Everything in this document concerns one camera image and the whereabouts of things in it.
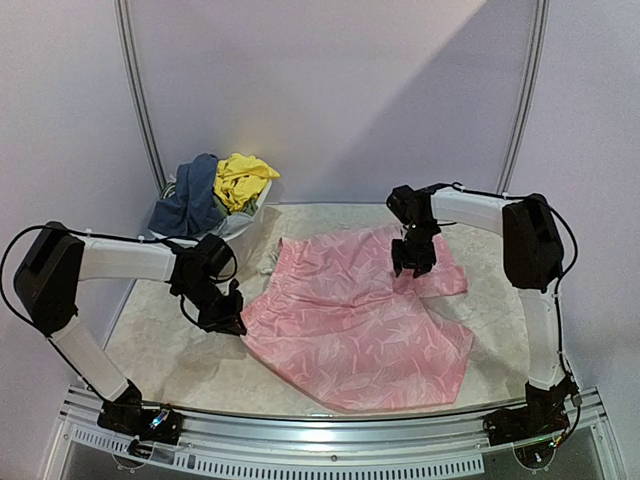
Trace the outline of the pink patterned shorts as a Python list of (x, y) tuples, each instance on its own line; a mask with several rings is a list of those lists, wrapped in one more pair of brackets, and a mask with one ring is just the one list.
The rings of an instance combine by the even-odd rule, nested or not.
[(395, 225), (283, 238), (265, 291), (243, 309), (244, 343), (325, 407), (435, 407), (459, 394), (473, 333), (425, 306), (468, 281), (442, 236), (426, 275), (395, 273)]

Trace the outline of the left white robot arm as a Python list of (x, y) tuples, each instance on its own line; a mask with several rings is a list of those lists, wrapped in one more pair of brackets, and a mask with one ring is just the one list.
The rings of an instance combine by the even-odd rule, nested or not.
[(73, 230), (60, 222), (19, 231), (1, 255), (27, 236), (32, 243), (2, 281), (7, 309), (36, 330), (104, 402), (111, 419), (128, 434), (148, 426), (143, 396), (105, 351), (97, 333), (98, 308), (86, 299), (99, 286), (132, 286), (140, 280), (163, 284), (177, 298), (184, 318), (206, 333), (243, 336), (243, 295), (236, 279), (239, 262), (222, 238), (124, 237)]

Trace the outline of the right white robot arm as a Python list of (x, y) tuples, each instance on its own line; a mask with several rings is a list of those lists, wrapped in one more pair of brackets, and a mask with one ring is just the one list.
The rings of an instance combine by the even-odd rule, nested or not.
[(561, 282), (572, 269), (564, 261), (559, 231), (568, 225), (541, 194), (513, 196), (470, 190), (455, 182), (418, 190), (396, 187), (386, 206), (404, 228), (393, 240), (396, 274), (429, 273), (437, 263), (434, 238), (444, 222), (464, 224), (500, 236), (504, 273), (520, 298), (529, 342), (526, 398), (532, 401), (517, 415), (517, 427), (537, 436), (552, 424), (552, 402), (576, 398), (579, 387), (565, 360), (561, 320)]

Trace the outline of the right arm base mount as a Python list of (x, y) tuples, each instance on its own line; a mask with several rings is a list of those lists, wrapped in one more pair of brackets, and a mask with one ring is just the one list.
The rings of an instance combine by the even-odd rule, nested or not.
[(561, 430), (557, 448), (577, 429), (582, 399), (577, 383), (565, 377), (549, 390), (525, 384), (525, 405), (501, 408), (483, 417), (483, 431), (491, 446), (533, 439)]

